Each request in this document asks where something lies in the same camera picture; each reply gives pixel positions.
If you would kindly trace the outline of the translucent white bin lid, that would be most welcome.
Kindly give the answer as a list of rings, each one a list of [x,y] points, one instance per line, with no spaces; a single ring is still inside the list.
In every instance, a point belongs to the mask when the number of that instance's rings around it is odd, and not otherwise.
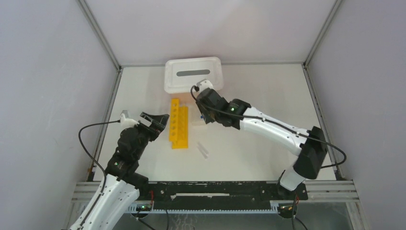
[[[191,86],[208,80],[214,89],[224,87],[222,64],[217,57],[169,60],[165,64],[164,90],[169,94],[189,92]]]

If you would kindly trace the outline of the pink plastic storage bin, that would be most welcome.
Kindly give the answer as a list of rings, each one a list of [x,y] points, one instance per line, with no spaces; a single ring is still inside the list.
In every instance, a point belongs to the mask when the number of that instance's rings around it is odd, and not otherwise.
[[[183,93],[174,93],[170,94],[172,99],[179,99],[181,103],[190,104],[194,103],[195,100],[192,97],[190,92],[183,92]]]

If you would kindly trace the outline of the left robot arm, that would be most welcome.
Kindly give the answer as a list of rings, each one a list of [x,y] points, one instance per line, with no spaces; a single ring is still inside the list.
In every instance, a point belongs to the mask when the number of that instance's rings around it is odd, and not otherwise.
[[[148,197],[148,178],[136,170],[148,143],[164,131],[169,114],[142,112],[140,116],[150,124],[131,119],[126,110],[122,111],[118,123],[123,129],[117,147],[106,168],[102,169],[103,179],[95,194],[69,227],[71,230],[111,230],[134,201]]]

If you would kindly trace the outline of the yellow test tube rack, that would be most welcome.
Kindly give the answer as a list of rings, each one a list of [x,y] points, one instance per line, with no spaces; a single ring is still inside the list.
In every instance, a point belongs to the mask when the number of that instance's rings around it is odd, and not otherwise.
[[[188,148],[188,107],[180,99],[171,99],[169,115],[169,142],[172,149]]]

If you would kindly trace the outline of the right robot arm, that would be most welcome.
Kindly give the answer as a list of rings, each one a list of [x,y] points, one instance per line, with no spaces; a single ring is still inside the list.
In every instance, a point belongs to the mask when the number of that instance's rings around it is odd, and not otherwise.
[[[305,180],[314,180],[327,155],[327,143],[318,127],[303,129],[290,126],[265,115],[240,99],[227,101],[214,89],[193,86],[190,89],[205,123],[219,123],[224,127],[262,135],[285,146],[297,157],[278,179],[277,195],[290,199]]]

